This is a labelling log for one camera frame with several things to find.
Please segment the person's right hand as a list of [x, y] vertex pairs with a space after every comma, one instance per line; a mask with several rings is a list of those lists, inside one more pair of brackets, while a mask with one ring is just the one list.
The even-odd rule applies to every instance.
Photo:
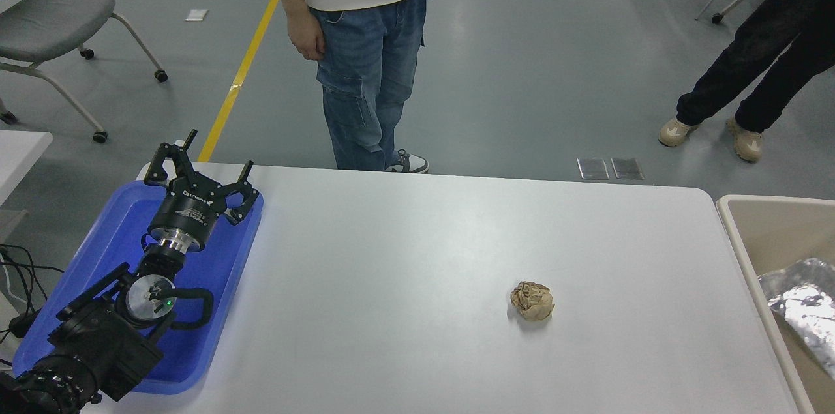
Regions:
[[287, 31], [290, 42], [304, 60], [321, 61], [325, 57], [326, 43], [316, 16], [307, 8], [287, 13]]

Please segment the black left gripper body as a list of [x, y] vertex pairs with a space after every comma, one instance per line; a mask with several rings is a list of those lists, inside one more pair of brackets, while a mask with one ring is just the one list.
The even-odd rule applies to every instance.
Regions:
[[226, 210], [221, 188], [219, 182], [208, 177], [194, 181], [179, 177], [170, 181], [148, 233], [156, 241], [186, 235], [190, 237], [188, 251], [203, 250], [221, 212]]

